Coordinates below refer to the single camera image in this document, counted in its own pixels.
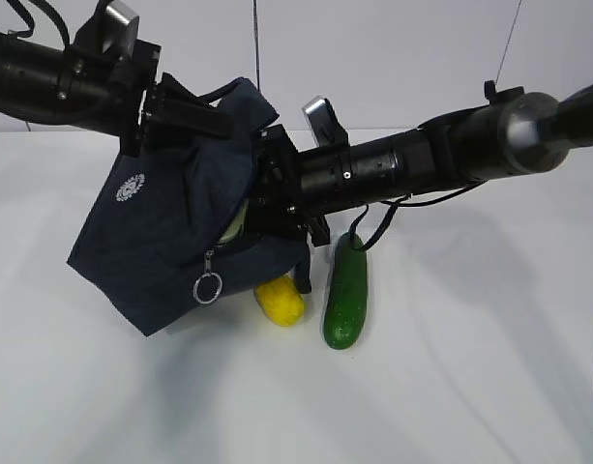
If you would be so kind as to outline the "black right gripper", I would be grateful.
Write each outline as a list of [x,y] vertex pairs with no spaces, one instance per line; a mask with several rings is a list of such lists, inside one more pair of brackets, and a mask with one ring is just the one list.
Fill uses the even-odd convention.
[[315,247],[330,244],[325,216],[315,216],[304,205],[299,153],[282,125],[262,130],[253,141],[257,174],[247,211],[247,230]]

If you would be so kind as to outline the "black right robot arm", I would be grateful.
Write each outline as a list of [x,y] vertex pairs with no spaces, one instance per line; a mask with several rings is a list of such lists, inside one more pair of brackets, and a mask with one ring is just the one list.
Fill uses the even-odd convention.
[[482,106],[360,144],[329,100],[315,98],[304,109],[314,148],[297,150],[280,125],[256,139],[248,229],[324,246],[330,214],[372,203],[429,206],[492,180],[550,172],[593,146],[593,84],[565,100],[493,81],[484,94]]

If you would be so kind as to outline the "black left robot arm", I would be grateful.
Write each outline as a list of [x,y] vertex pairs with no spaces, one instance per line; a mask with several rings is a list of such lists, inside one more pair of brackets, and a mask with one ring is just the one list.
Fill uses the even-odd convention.
[[231,116],[157,74],[161,48],[136,40],[130,57],[63,50],[0,32],[0,113],[42,126],[71,126],[118,139],[120,152],[187,145],[195,137],[226,140]]

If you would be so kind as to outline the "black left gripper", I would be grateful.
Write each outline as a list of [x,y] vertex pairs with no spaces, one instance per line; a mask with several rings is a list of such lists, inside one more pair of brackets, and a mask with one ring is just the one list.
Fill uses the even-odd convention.
[[118,122],[119,154],[136,158],[143,148],[184,147],[196,136],[226,140],[231,117],[201,104],[173,75],[156,82],[162,48],[137,40],[133,57],[120,61],[114,83],[121,92],[111,106]]

